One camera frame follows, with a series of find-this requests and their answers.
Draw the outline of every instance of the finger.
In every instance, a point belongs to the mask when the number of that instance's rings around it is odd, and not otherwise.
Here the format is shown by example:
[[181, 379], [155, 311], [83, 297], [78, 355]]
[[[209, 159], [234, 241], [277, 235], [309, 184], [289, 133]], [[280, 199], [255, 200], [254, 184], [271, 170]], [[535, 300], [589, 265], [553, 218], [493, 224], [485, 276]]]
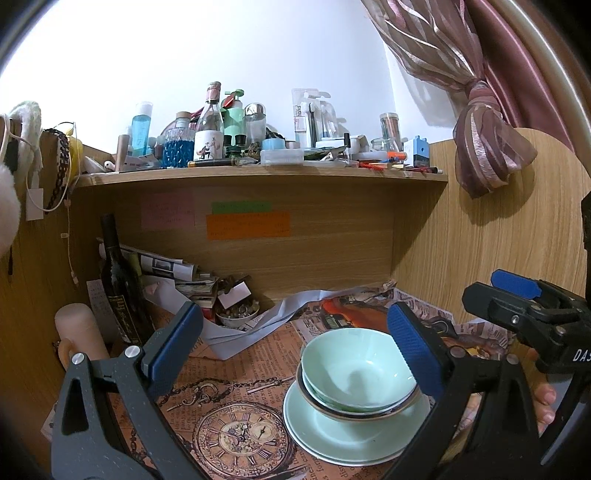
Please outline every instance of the finger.
[[535, 349], [530, 348], [529, 350], [527, 350], [525, 357], [528, 360], [532, 360], [533, 362], [535, 362], [538, 359], [539, 355], [538, 355], [538, 352], [535, 351]]
[[542, 383], [535, 388], [534, 397], [544, 405], [552, 405], [556, 401], [556, 390], [548, 383]]
[[542, 405], [541, 403], [534, 402], [535, 418], [540, 423], [550, 425], [556, 416], [552, 408]]

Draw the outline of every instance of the vintage clock print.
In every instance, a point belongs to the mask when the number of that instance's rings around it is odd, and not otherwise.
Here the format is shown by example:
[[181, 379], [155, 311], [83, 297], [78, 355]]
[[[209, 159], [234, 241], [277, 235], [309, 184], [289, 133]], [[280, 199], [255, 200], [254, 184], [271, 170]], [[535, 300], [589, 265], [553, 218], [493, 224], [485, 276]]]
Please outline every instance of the vintage clock print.
[[195, 427], [193, 446], [199, 463], [230, 480], [268, 478], [295, 452], [276, 409], [240, 401], [208, 412]]

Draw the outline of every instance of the pink curtain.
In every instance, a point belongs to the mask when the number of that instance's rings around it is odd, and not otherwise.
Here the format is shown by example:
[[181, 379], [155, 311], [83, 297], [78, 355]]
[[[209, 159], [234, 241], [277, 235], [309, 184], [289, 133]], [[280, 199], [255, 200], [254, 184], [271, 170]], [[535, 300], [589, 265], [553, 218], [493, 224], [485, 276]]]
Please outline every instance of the pink curtain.
[[484, 77], [513, 127], [552, 135], [574, 151], [548, 83], [515, 31], [488, 0], [466, 0], [484, 56]]
[[502, 118], [464, 0], [362, 2], [410, 75], [466, 92], [468, 105], [454, 129], [456, 178], [472, 198], [506, 185], [512, 172], [535, 159], [535, 148]]

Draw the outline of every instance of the metal screw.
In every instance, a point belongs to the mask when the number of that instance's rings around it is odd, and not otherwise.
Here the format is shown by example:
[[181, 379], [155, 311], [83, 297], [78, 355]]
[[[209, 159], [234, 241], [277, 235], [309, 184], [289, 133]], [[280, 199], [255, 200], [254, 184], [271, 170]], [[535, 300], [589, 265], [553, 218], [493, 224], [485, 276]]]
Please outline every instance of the metal screw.
[[453, 346], [449, 352], [453, 358], [462, 358], [466, 356], [466, 351], [461, 346]]
[[81, 364], [84, 361], [84, 354], [83, 353], [75, 353], [72, 356], [72, 363], [74, 365]]
[[140, 352], [141, 348], [139, 348], [137, 345], [131, 345], [125, 349], [125, 356], [127, 358], [133, 358], [138, 356]]
[[509, 355], [506, 356], [507, 361], [511, 364], [511, 365], [517, 365], [519, 363], [519, 359], [517, 358], [517, 355], [510, 353]]

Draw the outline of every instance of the bottle label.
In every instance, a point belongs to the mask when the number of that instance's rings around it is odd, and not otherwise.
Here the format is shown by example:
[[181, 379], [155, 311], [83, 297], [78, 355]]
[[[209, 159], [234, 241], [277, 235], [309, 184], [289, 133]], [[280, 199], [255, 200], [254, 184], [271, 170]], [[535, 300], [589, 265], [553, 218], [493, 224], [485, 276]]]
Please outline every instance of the bottle label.
[[133, 343], [134, 345], [141, 345], [141, 339], [139, 338], [138, 331], [135, 328], [131, 315], [129, 314], [129, 308], [125, 303], [125, 297], [118, 295], [115, 297], [107, 297], [111, 304], [111, 309], [117, 319], [117, 328], [119, 333], [126, 343]]
[[195, 133], [195, 155], [193, 159], [218, 160], [223, 158], [223, 133], [203, 130]]

